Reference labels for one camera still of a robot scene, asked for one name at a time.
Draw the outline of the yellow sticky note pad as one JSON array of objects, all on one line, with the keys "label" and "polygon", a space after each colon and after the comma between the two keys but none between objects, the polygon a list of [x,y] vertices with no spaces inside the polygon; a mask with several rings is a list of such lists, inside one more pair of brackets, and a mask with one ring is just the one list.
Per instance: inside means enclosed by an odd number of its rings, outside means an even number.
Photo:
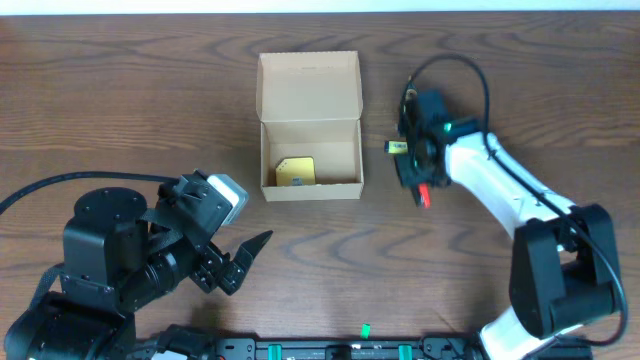
[{"label": "yellow sticky note pad", "polygon": [[284,158],[275,168],[276,185],[306,186],[316,184],[315,163],[312,157]]}]

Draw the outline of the brown cardboard box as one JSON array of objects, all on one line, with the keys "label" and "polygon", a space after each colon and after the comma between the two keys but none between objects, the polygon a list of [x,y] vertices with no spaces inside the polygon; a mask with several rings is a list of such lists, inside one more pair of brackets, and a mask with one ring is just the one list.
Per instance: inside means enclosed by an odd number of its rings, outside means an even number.
[{"label": "brown cardboard box", "polygon": [[[363,91],[356,51],[262,53],[256,112],[268,202],[358,200],[364,188]],[[312,157],[316,184],[276,185],[284,158]]]}]

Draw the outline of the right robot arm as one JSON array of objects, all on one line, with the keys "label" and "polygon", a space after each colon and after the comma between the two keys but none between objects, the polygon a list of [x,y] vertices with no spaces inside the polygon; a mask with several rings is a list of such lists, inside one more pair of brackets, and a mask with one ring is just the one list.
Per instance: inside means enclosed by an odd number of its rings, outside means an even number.
[{"label": "right robot arm", "polygon": [[513,241],[509,308],[475,336],[436,339],[425,349],[464,359],[586,359],[625,334],[629,306],[612,219],[580,207],[536,179],[474,119],[404,115],[395,155],[417,205],[429,187],[458,184]]}]

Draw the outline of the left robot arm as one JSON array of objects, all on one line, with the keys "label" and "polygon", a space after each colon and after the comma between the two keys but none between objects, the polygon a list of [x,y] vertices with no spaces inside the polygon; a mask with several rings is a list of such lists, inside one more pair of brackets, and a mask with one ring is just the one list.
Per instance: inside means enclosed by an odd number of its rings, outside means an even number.
[{"label": "left robot arm", "polygon": [[209,185],[159,188],[147,208],[127,188],[83,195],[63,232],[64,261],[45,273],[29,308],[9,328],[10,359],[205,359],[213,347],[170,328],[138,340],[135,313],[191,279],[203,292],[235,293],[271,238],[263,232],[222,253],[214,234],[233,210]]}]

